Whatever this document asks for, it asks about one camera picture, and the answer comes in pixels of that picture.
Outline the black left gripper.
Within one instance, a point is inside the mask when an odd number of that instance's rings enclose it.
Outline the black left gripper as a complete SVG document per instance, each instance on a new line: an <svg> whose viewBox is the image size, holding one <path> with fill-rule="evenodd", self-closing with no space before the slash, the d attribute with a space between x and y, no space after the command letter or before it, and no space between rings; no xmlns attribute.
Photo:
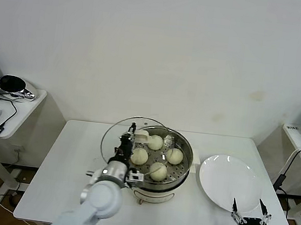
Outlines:
<svg viewBox="0 0 301 225"><path fill-rule="evenodd" d="M119 147L115 147L115 154L109 159L109 162L119 161L126 166L129 166L129 160L132 155L133 146L138 139L138 134L135 132L136 123L132 122L127 132L124 132L121 136L121 144Z"/></svg>

